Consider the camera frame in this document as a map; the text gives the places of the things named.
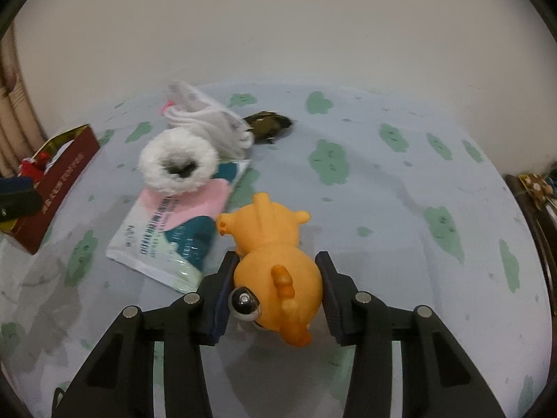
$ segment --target light blue bedsheet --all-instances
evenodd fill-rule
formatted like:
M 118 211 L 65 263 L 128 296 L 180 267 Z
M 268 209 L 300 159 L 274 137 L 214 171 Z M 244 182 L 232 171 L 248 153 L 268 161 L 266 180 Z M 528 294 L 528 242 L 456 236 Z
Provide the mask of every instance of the light blue bedsheet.
M 347 88 L 219 83 L 202 90 L 242 116 L 271 110 L 296 121 L 289 136 L 253 149 L 231 208 L 265 191 L 311 212 L 301 228 L 307 254 L 329 251 L 340 272 L 391 307 L 433 307 L 507 416 L 528 408 L 549 368 L 544 276 L 519 207 L 465 131 L 424 105 Z M 7 240 L 0 246 L 0 353 L 37 417 L 49 417 L 54 388 L 67 385 L 124 307 L 149 310 L 179 297 L 104 255 L 143 188 L 136 162 L 165 128 L 164 102 L 158 93 L 90 113 L 102 149 L 44 246 L 33 257 Z M 231 238 L 218 238 L 207 272 L 232 247 Z M 312 345 L 295 349 L 230 321 L 221 343 L 202 349 L 215 418 L 341 416 L 353 350 L 335 345 L 322 312 L 311 331 Z M 161 346 L 156 355 L 162 417 Z M 392 416 L 402 408 L 401 373 L 398 353 Z

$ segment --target orange rubber toy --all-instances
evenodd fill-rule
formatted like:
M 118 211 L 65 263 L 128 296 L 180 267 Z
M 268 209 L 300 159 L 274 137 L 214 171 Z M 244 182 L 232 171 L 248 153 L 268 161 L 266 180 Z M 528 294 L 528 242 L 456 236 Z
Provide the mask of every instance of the orange rubber toy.
M 311 342 L 307 327 L 323 295 L 318 267 L 298 248 L 299 226 L 310 218 L 307 212 L 271 202 L 267 193 L 257 193 L 253 204 L 217 218 L 219 234 L 231 234 L 243 257 L 234 273 L 231 314 L 279 332 L 297 347 Z

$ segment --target white wall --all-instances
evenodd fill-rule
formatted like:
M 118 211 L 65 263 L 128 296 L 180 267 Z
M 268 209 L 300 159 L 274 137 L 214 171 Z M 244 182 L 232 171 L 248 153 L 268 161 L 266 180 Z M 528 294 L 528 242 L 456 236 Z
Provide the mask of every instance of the white wall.
M 29 0 L 16 27 L 49 132 L 177 76 L 297 78 L 448 105 L 502 172 L 557 157 L 557 47 L 528 0 Z

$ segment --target pink label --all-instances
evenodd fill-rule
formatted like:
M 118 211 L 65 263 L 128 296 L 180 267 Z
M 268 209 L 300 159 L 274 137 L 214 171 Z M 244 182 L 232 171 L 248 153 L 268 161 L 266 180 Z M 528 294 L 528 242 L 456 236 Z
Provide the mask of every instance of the pink label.
M 228 195 L 230 195 L 230 184 L 226 179 L 211 179 L 195 192 L 172 196 L 172 201 L 167 207 L 170 215 L 162 218 L 165 225 L 159 230 L 169 231 L 194 217 L 203 215 L 216 220 L 219 213 L 225 209 Z M 152 217 L 165 196 L 164 193 L 145 187 L 139 195 L 138 202 Z

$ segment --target red toy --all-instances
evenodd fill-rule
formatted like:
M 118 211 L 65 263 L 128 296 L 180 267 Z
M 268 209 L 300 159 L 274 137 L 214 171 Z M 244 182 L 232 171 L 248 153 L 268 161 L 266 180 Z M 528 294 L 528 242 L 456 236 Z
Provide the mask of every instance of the red toy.
M 51 159 L 49 153 L 40 152 L 37 159 L 23 159 L 19 165 L 18 176 L 26 176 L 33 179 L 34 184 L 38 184 L 45 176 L 46 165 Z

